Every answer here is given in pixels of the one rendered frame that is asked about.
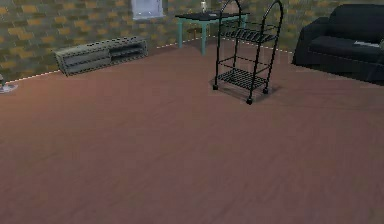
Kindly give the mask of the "white window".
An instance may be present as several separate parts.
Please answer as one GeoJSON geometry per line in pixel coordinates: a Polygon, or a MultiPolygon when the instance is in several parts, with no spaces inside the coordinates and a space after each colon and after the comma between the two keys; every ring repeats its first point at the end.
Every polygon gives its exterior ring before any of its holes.
{"type": "Polygon", "coordinates": [[[162,0],[131,0],[134,20],[152,19],[163,16],[162,0]]]}

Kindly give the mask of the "black sofa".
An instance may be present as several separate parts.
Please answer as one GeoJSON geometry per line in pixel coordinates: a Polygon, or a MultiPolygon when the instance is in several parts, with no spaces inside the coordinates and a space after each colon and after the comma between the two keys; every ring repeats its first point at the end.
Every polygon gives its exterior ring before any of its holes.
{"type": "Polygon", "coordinates": [[[384,4],[342,4],[304,26],[292,63],[367,82],[384,82],[384,4]]]}

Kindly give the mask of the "pale plant pot base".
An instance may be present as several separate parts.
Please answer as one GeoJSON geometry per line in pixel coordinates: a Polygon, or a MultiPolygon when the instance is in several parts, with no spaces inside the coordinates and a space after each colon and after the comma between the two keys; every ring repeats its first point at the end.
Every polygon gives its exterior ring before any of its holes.
{"type": "Polygon", "coordinates": [[[4,77],[0,74],[0,94],[8,93],[16,90],[18,88],[18,85],[15,84],[7,84],[5,82],[4,77]]]}

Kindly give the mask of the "teal table with black top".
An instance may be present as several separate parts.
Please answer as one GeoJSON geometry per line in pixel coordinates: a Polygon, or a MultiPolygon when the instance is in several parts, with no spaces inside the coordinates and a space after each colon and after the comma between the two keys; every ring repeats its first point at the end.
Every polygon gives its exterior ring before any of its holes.
{"type": "MultiPolygon", "coordinates": [[[[206,28],[209,24],[215,24],[219,22],[220,15],[218,13],[216,17],[211,17],[209,13],[190,13],[190,14],[182,14],[176,15],[177,18],[177,43],[178,47],[181,48],[183,46],[183,24],[184,23],[192,23],[198,24],[202,28],[202,37],[201,37],[201,54],[204,55],[206,53],[206,40],[207,40],[207,31],[206,28]]],[[[245,21],[248,19],[248,13],[241,14],[230,14],[224,13],[222,15],[222,22],[224,21],[234,21],[236,19],[240,19],[242,24],[245,24],[245,21]]]]}

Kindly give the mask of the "white paper on sofa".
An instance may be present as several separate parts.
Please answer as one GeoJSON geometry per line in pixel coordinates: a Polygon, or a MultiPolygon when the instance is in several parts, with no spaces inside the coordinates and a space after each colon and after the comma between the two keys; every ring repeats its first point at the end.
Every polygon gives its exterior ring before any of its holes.
{"type": "Polygon", "coordinates": [[[376,43],[368,43],[368,42],[363,42],[363,41],[355,41],[355,45],[360,45],[360,46],[368,46],[368,47],[375,47],[375,48],[380,48],[380,44],[376,43]]]}

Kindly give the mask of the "grey low shelf unit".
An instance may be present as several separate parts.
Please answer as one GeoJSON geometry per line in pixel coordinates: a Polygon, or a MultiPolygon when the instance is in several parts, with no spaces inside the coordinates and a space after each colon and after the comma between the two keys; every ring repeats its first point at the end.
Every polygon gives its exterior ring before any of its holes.
{"type": "Polygon", "coordinates": [[[58,49],[54,56],[66,76],[144,58],[148,55],[143,37],[120,37],[58,49]]]}

